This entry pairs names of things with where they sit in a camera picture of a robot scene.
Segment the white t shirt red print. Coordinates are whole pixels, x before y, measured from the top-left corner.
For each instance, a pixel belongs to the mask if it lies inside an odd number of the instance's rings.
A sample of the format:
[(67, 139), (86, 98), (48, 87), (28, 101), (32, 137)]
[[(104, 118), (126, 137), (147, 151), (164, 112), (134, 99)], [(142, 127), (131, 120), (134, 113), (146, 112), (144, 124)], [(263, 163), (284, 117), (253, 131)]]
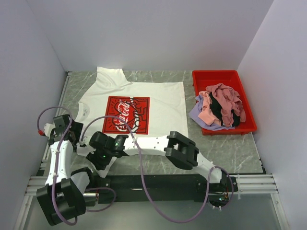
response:
[(83, 142), (101, 131), (115, 138), (133, 132), (142, 149), (143, 168), (150, 160), (165, 159), (146, 150), (145, 138), (177, 131), (188, 136), (186, 100), (182, 82), (131, 82), (122, 69), (97, 67), (93, 85), (78, 102), (76, 121), (83, 123)]

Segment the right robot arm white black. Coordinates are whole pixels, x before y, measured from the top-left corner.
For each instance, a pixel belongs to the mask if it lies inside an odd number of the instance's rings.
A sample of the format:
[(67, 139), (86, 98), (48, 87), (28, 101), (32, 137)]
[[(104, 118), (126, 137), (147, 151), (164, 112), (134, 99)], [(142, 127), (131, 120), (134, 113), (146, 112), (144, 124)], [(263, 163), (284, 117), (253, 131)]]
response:
[(110, 166), (118, 158), (135, 155), (162, 156), (181, 170), (194, 170), (205, 178), (215, 191), (234, 189), (229, 173), (206, 159), (194, 141), (176, 131), (161, 137), (140, 138), (133, 135), (118, 135), (112, 138), (97, 131), (86, 147), (89, 149), (86, 158), (101, 177), (108, 174)]

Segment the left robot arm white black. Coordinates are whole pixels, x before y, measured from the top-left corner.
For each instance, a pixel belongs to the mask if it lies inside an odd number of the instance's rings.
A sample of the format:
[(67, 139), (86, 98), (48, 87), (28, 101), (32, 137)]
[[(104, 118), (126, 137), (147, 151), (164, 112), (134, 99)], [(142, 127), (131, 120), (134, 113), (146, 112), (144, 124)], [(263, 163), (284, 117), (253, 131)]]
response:
[(86, 212), (83, 194), (95, 189), (96, 181), (88, 167), (71, 171), (71, 157), (77, 150), (83, 124), (70, 115), (54, 117), (48, 136), (50, 169), (45, 186), (36, 192), (37, 200), (50, 226), (75, 225)]

